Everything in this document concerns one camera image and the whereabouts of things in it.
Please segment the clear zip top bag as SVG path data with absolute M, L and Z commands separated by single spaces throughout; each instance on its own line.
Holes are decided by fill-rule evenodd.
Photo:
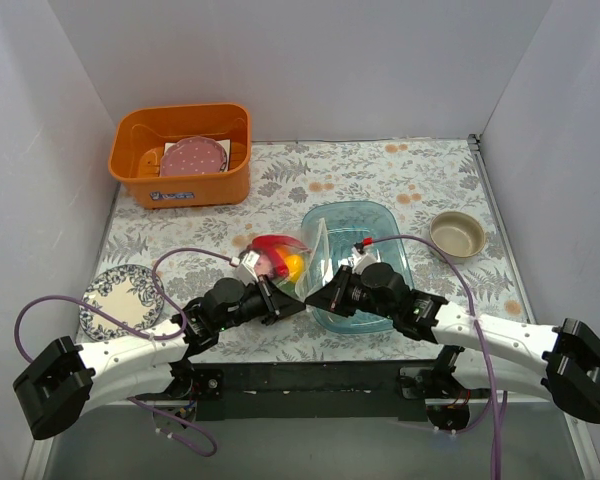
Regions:
M 264 276 L 283 292 L 304 300 L 316 289 L 326 272 L 320 264 L 329 256 L 326 222 L 302 227 L 298 236 L 267 234 L 254 237 L 251 243 L 232 260 L 235 276 L 245 285 Z

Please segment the yellow lemon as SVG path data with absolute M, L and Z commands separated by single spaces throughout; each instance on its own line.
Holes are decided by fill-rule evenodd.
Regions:
M 287 256 L 284 261 L 288 270 L 289 280 L 296 283 L 305 271 L 304 258 L 299 254 L 292 254 Z

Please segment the red chili pepper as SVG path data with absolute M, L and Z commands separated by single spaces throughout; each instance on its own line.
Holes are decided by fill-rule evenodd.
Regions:
M 251 241 L 251 247 L 262 253 L 275 277 L 289 277 L 284 259 L 292 254 L 303 255 L 310 249 L 295 237 L 289 235 L 261 235 Z

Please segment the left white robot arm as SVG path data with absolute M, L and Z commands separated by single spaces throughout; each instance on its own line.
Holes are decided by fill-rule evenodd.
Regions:
M 183 315 L 114 340 L 52 341 L 16 378 L 13 389 L 32 436 L 54 437 L 87 412 L 137 395 L 180 400 L 199 390 L 191 358 L 218 343 L 222 331 L 258 320 L 271 325 L 304 311 L 302 301 L 266 277 L 245 285 L 223 278 Z

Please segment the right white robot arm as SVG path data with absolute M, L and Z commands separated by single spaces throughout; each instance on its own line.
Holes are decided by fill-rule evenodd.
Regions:
M 361 311 L 391 320 L 405 337 L 440 346 L 421 391 L 455 397 L 494 388 L 552 401 L 563 412 L 600 424 L 600 338 L 583 322 L 518 323 L 468 310 L 410 288 L 387 263 L 355 272 L 341 267 L 308 305 L 342 317 Z

